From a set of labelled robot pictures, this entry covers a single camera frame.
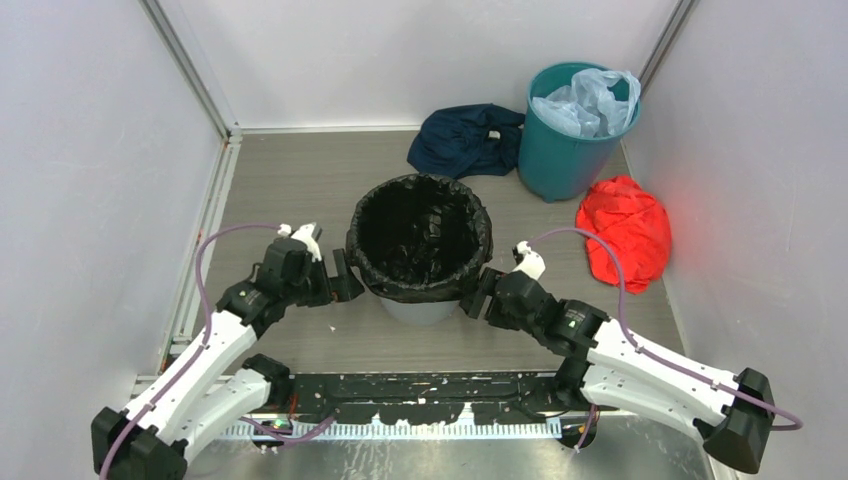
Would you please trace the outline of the grey translucent trash bin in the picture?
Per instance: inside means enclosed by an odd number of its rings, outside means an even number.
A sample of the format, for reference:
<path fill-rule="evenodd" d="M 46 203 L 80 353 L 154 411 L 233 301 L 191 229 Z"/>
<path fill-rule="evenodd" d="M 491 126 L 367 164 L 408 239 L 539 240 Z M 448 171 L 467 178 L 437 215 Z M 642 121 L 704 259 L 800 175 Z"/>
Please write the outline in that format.
<path fill-rule="evenodd" d="M 459 301 L 401 303 L 381 298 L 380 303 L 397 321 L 414 326 L 429 326 L 447 319 L 459 306 Z"/>

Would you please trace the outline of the black trash bag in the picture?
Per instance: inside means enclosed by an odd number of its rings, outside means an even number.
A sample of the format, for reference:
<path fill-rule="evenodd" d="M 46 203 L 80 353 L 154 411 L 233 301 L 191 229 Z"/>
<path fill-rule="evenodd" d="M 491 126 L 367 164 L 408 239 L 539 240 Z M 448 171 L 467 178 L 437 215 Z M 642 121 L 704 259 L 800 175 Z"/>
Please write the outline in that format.
<path fill-rule="evenodd" d="M 376 296 L 399 303 L 458 301 L 492 259 L 493 225 L 482 200 L 445 176 L 408 174 L 356 204 L 345 253 Z"/>

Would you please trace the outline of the teal plastic bucket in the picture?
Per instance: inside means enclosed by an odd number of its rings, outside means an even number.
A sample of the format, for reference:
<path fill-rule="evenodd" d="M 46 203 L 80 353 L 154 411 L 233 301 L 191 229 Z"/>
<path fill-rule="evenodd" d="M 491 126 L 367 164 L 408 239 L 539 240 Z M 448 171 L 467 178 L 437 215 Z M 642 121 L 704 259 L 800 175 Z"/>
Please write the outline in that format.
<path fill-rule="evenodd" d="M 577 138 L 556 132 L 545 125 L 531 109 L 534 96 L 547 96 L 571 83 L 572 76 L 589 68 L 611 70 L 586 62 L 565 62 L 538 72 L 526 91 L 527 111 L 519 151 L 518 170 L 523 184 L 547 203 L 572 199 L 595 181 L 623 136 L 637 124 L 635 118 L 623 134 L 606 138 Z"/>

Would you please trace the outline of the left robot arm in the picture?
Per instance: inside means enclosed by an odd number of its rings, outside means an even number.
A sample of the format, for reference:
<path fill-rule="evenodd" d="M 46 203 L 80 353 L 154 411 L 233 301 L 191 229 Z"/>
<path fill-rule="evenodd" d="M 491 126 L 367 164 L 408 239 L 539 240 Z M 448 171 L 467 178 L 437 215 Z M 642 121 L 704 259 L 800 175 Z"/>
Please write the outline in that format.
<path fill-rule="evenodd" d="M 121 410 L 103 408 L 91 425 L 93 467 L 102 479 L 181 479 L 226 428 L 263 408 L 277 413 L 294 399 L 284 364 L 247 358 L 222 386 L 223 371 L 280 321 L 290 306 L 351 301 L 364 291 L 342 249 L 330 276 L 316 242 L 292 234 L 274 240 L 245 280 L 229 287 L 186 350 Z"/>

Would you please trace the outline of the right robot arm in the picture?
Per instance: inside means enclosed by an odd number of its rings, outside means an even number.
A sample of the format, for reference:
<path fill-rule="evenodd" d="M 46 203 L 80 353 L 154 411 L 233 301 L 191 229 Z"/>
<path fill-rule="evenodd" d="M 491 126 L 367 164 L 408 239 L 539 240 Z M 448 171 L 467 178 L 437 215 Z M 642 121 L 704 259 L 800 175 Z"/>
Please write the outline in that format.
<path fill-rule="evenodd" d="M 483 271 L 460 302 L 471 318 L 523 331 L 562 357 L 552 392 L 567 410 L 596 405 L 638 414 L 699 440 L 716 461 L 759 472 L 774 416 L 769 379 L 712 368 L 639 335 L 575 299 L 557 299 L 525 273 Z"/>

